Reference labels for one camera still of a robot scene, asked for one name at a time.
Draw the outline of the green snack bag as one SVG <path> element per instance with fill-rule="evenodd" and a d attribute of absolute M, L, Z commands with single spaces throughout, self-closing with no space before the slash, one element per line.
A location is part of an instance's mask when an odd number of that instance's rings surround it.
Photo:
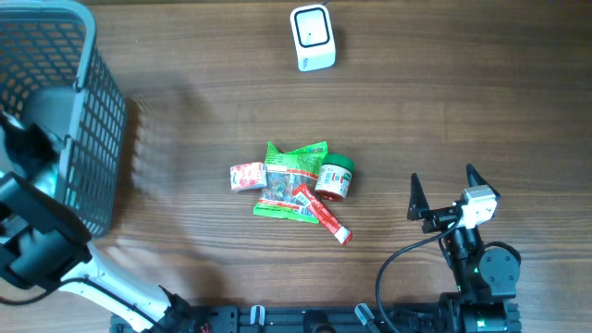
<path fill-rule="evenodd" d="M 292 192 L 303 184 L 313 188 L 327 153 L 327 142 L 310 144 L 287 153 L 280 152 L 272 142 L 268 142 L 264 161 L 266 186 L 253 208 L 253 214 L 318 224 L 318 219 L 293 197 Z"/>

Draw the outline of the green lid spice jar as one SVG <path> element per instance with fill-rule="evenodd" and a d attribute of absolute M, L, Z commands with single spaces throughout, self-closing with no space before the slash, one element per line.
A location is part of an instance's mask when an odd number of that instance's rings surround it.
<path fill-rule="evenodd" d="M 329 201 L 342 202 L 352 182 L 354 162 L 341 154 L 327 154 L 322 161 L 315 193 Z"/>

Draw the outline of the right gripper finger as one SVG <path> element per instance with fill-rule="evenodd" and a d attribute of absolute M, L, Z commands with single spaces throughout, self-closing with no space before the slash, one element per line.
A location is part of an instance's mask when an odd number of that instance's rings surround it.
<path fill-rule="evenodd" d="M 424 190 L 417 173 L 411 175 L 411 193 L 408 204 L 407 219 L 420 220 L 426 219 L 430 208 L 427 202 Z"/>
<path fill-rule="evenodd" d="M 477 170 L 472 164 L 466 165 L 466 175 L 470 187 L 488 186 L 493 191 L 496 198 L 500 198 L 500 193 L 493 186 L 491 186 L 485 179 L 481 177 L 481 175 L 477 172 Z"/>

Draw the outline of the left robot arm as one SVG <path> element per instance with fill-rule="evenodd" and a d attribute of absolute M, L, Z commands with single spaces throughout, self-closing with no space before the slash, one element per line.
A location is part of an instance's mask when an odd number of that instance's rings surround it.
<path fill-rule="evenodd" d="M 79 295 L 118 315 L 136 332 L 194 332 L 191 306 L 161 286 L 113 263 L 93 244 L 83 223 L 63 204 L 14 171 L 1 178 L 1 217 L 26 227 L 1 245 L 1 277 L 12 286 Z"/>

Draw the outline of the red stick sachet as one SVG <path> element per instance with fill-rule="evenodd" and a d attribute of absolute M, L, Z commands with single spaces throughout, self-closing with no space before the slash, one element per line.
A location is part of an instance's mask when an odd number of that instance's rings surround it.
<path fill-rule="evenodd" d="M 292 192 L 292 196 L 316 217 L 341 245 L 347 245 L 352 239 L 351 231 L 346 228 L 317 198 L 306 184 L 301 184 Z"/>

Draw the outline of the small red white packet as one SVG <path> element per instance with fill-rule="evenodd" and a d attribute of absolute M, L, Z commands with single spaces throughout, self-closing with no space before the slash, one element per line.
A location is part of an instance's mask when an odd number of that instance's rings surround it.
<path fill-rule="evenodd" d="M 262 189 L 267 186 L 266 167 L 263 162 L 251 162 L 229 169 L 230 188 L 233 191 Z"/>

